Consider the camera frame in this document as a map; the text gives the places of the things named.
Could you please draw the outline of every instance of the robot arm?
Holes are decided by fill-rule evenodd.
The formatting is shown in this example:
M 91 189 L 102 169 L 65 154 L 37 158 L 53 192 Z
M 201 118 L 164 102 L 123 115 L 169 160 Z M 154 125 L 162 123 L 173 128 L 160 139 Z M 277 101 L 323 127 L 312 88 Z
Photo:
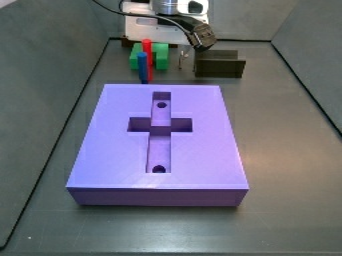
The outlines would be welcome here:
M 136 16 L 126 17 L 126 36 L 130 40 L 190 44 L 196 51 L 206 51 L 217 43 L 208 10 L 209 0 L 128 1 L 123 11 Z

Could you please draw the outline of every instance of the shape sorter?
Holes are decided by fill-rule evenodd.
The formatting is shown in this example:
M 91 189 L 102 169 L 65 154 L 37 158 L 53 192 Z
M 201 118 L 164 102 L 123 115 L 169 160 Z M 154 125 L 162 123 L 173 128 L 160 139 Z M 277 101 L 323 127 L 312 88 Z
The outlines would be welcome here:
M 67 183 L 82 205 L 238 206 L 249 191 L 220 86 L 105 86 Z

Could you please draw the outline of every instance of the green block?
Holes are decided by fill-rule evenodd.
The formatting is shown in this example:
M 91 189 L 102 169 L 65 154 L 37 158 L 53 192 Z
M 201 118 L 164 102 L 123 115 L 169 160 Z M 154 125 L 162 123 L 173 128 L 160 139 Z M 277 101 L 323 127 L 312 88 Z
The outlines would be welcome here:
M 142 51 L 144 51 L 142 44 L 141 43 L 134 44 L 133 52 L 130 55 L 130 67 L 134 70 L 140 69 L 137 54 Z
M 133 70 L 138 70 L 138 57 L 137 54 L 144 51 L 141 43 L 134 44 L 133 52 L 130 55 L 130 67 Z M 169 69 L 169 44 L 153 43 L 154 63 L 157 70 Z
M 169 69 L 169 44 L 154 43 L 153 52 L 156 53 L 156 69 Z

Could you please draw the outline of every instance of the white device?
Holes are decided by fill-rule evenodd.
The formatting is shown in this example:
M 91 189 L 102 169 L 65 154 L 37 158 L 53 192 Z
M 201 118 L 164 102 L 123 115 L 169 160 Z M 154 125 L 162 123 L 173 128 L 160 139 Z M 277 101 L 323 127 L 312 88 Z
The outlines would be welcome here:
M 123 11 L 134 14 L 189 16 L 209 24 L 208 0 L 153 0 L 150 4 L 125 2 Z M 141 41 L 145 38 L 153 42 L 190 45 L 185 32 L 173 25 L 160 24 L 158 19 L 126 16 L 126 37 Z

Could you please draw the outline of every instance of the circular hole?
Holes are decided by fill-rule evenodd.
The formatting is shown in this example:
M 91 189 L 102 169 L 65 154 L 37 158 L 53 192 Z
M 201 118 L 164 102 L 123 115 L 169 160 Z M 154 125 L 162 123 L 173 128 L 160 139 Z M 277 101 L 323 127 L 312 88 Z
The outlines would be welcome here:
M 160 103 L 157 104 L 157 106 L 158 106 L 160 108 L 166 108 L 168 104 L 166 104 L 165 102 L 160 102 Z
M 166 167 L 162 165 L 158 165 L 153 169 L 153 173 L 166 173 Z

